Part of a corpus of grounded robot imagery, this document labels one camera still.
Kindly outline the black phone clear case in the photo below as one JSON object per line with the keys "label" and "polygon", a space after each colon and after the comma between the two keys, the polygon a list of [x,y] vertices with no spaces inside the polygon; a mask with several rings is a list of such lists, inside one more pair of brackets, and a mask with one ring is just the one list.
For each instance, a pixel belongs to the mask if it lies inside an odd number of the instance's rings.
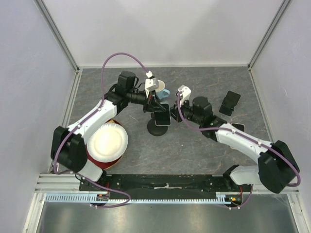
{"label": "black phone clear case", "polygon": [[170,126],[171,124],[170,108],[166,112],[154,112],[154,117],[157,126]]}

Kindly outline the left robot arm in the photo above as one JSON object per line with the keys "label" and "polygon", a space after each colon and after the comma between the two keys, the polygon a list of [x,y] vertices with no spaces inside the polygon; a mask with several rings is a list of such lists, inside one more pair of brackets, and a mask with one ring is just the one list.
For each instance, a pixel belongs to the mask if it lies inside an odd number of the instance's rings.
{"label": "left robot arm", "polygon": [[105,189],[104,169],[95,164],[118,160],[128,146],[128,134],[123,126],[111,123],[128,104],[139,104],[143,112],[153,113],[152,123],[163,133],[171,123],[170,105],[161,101],[156,89],[157,78],[146,79],[144,91],[135,89],[135,73],[123,71],[99,103],[85,116],[68,127],[54,130],[51,158],[85,179],[96,191]]}

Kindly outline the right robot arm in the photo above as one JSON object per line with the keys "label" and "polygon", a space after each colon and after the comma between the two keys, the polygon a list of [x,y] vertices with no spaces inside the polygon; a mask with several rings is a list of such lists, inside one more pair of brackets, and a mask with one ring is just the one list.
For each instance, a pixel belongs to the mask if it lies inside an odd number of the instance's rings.
{"label": "right robot arm", "polygon": [[199,125],[197,131],[218,143],[230,146],[245,154],[256,164],[254,166],[234,165],[223,178],[223,187],[234,191],[244,184],[262,184],[273,193],[280,193],[285,187],[301,184],[300,169],[283,141],[270,142],[251,136],[232,124],[214,115],[211,104],[205,97],[196,97],[192,104],[182,92],[177,93],[172,112],[175,119]]}

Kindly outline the black round-base phone stand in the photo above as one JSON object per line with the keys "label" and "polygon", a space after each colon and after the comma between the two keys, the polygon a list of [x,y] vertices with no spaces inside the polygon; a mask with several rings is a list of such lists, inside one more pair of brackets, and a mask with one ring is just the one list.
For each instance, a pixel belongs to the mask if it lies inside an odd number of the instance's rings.
{"label": "black round-base phone stand", "polygon": [[151,119],[147,123],[147,130],[153,136],[162,136],[168,131],[168,126],[157,126],[154,114],[151,114]]}

